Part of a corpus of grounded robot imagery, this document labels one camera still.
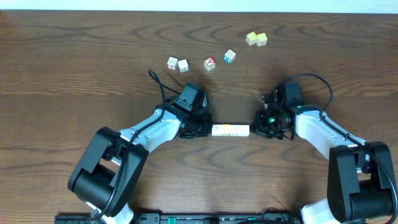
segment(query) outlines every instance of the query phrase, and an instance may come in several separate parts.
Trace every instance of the wooden table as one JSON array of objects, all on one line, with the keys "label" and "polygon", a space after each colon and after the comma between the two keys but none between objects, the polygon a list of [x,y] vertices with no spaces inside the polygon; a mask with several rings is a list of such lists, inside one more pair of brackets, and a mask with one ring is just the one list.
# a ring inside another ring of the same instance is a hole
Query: wooden table
[{"label": "wooden table", "polygon": [[[355,14],[0,12],[0,223],[51,223],[90,209],[67,189],[97,129],[151,115],[162,82],[204,88],[214,120],[251,123],[261,96],[300,72],[335,91],[326,112],[368,141],[383,141],[398,173],[398,16]],[[246,34],[266,32],[266,46]],[[223,54],[232,49],[231,65]],[[188,72],[167,69],[186,58]],[[207,72],[205,58],[217,61]],[[307,103],[328,91],[296,79]],[[306,141],[174,139],[150,154],[132,207],[163,212],[293,209],[326,196],[328,161]]]}]

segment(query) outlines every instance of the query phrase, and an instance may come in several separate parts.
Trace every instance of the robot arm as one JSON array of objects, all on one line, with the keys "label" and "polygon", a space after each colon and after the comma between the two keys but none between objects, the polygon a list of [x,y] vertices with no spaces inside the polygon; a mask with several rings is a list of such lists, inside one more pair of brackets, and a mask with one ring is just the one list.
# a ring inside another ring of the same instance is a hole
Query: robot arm
[{"label": "robot arm", "polygon": [[[188,83],[180,96],[168,100],[165,108],[158,105],[153,115],[143,122],[120,131],[101,128],[72,172],[68,189],[97,214],[104,209],[102,220],[106,223],[130,223],[133,213],[127,201],[148,154],[177,135],[181,138],[207,136],[212,125],[208,108],[207,94]],[[112,160],[121,167],[114,173],[100,164],[101,159]],[[120,170],[123,171],[117,184]]]},{"label": "robot arm", "polygon": [[[301,209],[304,224],[346,223],[391,215],[391,184],[365,152],[372,152],[395,177],[389,148],[382,142],[366,142],[333,122],[315,105],[305,105],[298,83],[283,83],[263,98],[266,111],[258,112],[252,130],[267,138],[286,138],[291,132],[306,139],[329,160],[327,198]],[[358,179],[359,172],[371,174]],[[392,178],[396,189],[395,178]]]}]

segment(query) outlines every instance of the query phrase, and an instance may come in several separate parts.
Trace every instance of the yellow cube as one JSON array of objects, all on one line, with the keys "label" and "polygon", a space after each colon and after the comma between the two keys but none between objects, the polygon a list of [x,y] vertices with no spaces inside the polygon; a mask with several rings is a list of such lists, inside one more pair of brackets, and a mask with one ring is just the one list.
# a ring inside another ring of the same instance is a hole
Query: yellow cube
[{"label": "yellow cube", "polygon": [[255,44],[255,43],[257,42],[257,35],[256,35],[256,33],[255,33],[255,32],[251,32],[250,34],[248,34],[248,35],[246,36],[246,42],[247,42],[249,45]]},{"label": "yellow cube", "polygon": [[266,33],[258,34],[257,35],[257,46],[263,46],[267,43],[267,36]]}]

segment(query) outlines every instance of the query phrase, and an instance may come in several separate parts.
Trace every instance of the white background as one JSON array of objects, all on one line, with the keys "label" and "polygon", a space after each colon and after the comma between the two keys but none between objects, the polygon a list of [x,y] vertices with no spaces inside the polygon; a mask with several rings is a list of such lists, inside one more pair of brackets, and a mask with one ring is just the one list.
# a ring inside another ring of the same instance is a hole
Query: white background
[{"label": "white background", "polygon": [[0,9],[398,13],[398,0],[0,0]]}]

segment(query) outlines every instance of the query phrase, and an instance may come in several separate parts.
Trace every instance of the letter cube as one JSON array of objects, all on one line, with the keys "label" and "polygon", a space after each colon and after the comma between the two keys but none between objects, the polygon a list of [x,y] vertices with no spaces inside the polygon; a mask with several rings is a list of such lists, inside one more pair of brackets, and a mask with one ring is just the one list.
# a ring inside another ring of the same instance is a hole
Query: letter cube
[{"label": "letter cube", "polygon": [[236,53],[233,52],[231,49],[229,49],[225,54],[224,54],[224,60],[226,63],[231,63],[235,59]]},{"label": "letter cube", "polygon": [[211,69],[216,67],[216,61],[213,57],[210,57],[205,60],[205,68],[210,71]]},{"label": "letter cube", "polygon": [[180,72],[188,71],[188,62],[187,59],[178,61],[178,67],[180,68]]},{"label": "letter cube", "polygon": [[167,67],[171,70],[176,70],[177,69],[177,58],[169,57],[169,61],[167,62]]},{"label": "letter cube", "polygon": [[267,43],[267,40],[268,40],[268,38],[266,36],[266,33],[257,35],[257,46],[265,45]]},{"label": "letter cube", "polygon": [[246,36],[246,42],[249,45],[253,45],[253,44],[257,43],[257,35],[256,35],[256,33],[255,32],[251,32],[250,34],[248,34]]}]

